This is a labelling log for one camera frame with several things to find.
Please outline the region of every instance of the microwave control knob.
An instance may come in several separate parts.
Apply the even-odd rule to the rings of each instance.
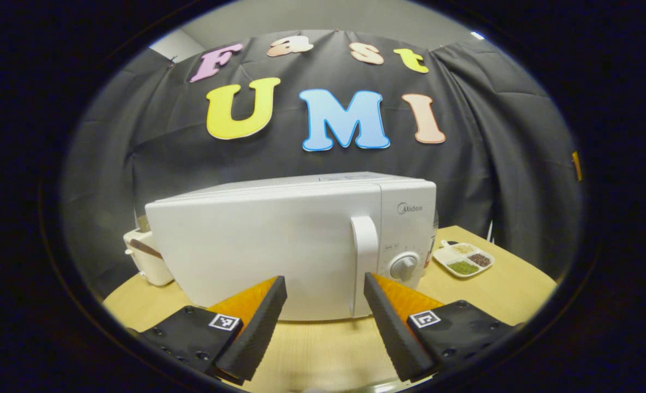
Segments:
[[[410,255],[400,258],[391,265],[391,277],[408,281],[415,271],[415,266],[417,266],[417,258]]]

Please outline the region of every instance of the white microwave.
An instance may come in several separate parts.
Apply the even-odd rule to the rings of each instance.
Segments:
[[[371,313],[368,271],[416,288],[435,195],[422,179],[349,172],[221,184],[147,204],[146,215],[163,276],[193,303],[284,276],[280,320],[345,319]]]

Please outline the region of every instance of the microwave handle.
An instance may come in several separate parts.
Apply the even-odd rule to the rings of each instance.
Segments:
[[[350,315],[353,318],[371,314],[371,309],[364,296],[364,274],[376,273],[379,259],[379,237],[376,226],[369,216],[350,218],[352,236],[355,239],[356,274],[355,289],[350,303]]]

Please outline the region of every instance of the letter m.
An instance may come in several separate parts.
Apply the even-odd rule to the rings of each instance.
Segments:
[[[347,110],[328,90],[304,90],[298,96],[308,105],[308,139],[303,142],[304,150],[315,152],[333,147],[333,140],[326,135],[326,124],[343,147],[352,142],[358,124],[360,136],[355,143],[359,147],[383,149],[391,144],[381,124],[379,93],[356,92]]]

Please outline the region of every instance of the table surface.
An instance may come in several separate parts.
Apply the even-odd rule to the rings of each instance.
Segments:
[[[539,269],[495,244],[460,227],[438,229],[433,252],[440,241],[470,243],[495,257],[495,264],[477,276],[457,278],[434,259],[425,269],[417,290],[443,303],[469,301],[507,324],[531,318],[547,301],[555,282]],[[174,281],[153,286],[141,276],[128,279],[103,302],[127,328],[144,331],[178,309],[195,306]],[[278,323],[270,345],[248,391],[398,391],[410,383],[398,380],[373,317]]]

